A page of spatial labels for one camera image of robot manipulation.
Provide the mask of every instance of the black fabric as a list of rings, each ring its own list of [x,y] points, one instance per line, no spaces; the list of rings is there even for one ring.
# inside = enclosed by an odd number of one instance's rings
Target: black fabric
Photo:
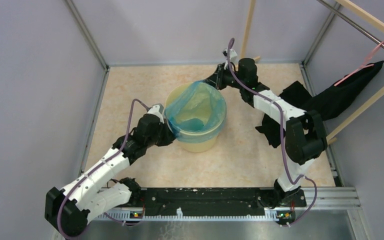
[[[345,111],[381,70],[384,61],[378,61],[373,66],[366,67],[351,75],[338,86],[331,85],[318,95],[311,97],[305,87],[294,82],[279,95],[287,103],[305,111],[316,110],[323,121],[336,118]],[[277,148],[281,144],[280,125],[266,114],[261,126],[255,127],[265,135],[268,144]]]

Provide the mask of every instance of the translucent blue bag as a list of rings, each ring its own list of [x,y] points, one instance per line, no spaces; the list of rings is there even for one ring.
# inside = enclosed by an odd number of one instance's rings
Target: translucent blue bag
[[[177,140],[202,143],[222,130],[226,102],[214,87],[196,81],[165,108],[165,116]]]

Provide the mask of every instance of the wooden pole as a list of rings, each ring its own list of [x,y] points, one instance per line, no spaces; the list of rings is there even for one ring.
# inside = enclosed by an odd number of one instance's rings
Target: wooden pole
[[[245,53],[247,51],[248,36],[250,35],[251,22],[253,21],[254,7],[255,6],[256,6],[256,0],[250,0],[249,1],[248,17],[246,18],[245,32],[243,33],[242,47],[240,48],[240,58],[239,59],[243,59],[245,57]]]
[[[336,0],[338,3],[340,3],[345,8],[349,9],[351,12],[355,13],[357,16],[362,18],[364,21],[371,24],[373,27],[377,28],[379,31],[384,33],[384,23],[371,15],[370,13],[366,12],[361,7],[357,6],[350,0]]]
[[[335,130],[333,130],[328,136],[327,141],[329,142],[333,139],[342,129],[344,129],[348,124],[350,124],[354,119],[356,119],[360,114],[362,114],[366,109],[368,109],[372,104],[379,100],[384,95],[384,86],[377,91],[371,98],[369,98],[361,107],[359,107],[355,112],[353,112],[345,121],[343,121]]]

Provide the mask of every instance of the pink hanger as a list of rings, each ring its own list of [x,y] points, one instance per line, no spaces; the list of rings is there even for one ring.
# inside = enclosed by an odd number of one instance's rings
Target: pink hanger
[[[382,44],[384,44],[384,41],[379,43],[375,48],[373,48],[373,50],[364,58],[364,62],[356,69],[354,70],[353,72],[351,72],[350,74],[346,75],[345,77],[343,77],[341,80],[337,81],[334,86],[338,86],[340,83],[342,83],[343,81],[345,81],[347,78],[351,77],[351,75],[355,74],[356,72],[362,70],[362,69],[365,69],[365,68],[368,68],[368,67],[371,67],[373,66],[374,64],[369,64],[367,65],[367,63],[372,59],[372,57],[378,52],[378,50],[381,48]]]

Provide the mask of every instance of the beige table surface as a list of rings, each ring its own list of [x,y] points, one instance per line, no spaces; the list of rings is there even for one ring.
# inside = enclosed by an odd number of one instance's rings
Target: beige table surface
[[[259,81],[276,94],[294,81],[303,83],[299,65],[258,64]],[[110,69],[93,134],[86,169],[95,164],[124,135],[132,99],[148,106],[162,103],[177,86],[204,79],[215,65],[128,66]],[[215,146],[202,153],[181,149],[177,142],[151,147],[146,155],[115,178],[136,178],[142,187],[272,187],[284,166],[281,148],[269,146],[255,130],[263,113],[241,99],[237,89],[221,91],[227,104],[227,120]],[[145,109],[136,104],[132,127]],[[318,186],[334,187],[330,165],[323,153],[307,174]],[[303,180],[303,186],[312,186]]]

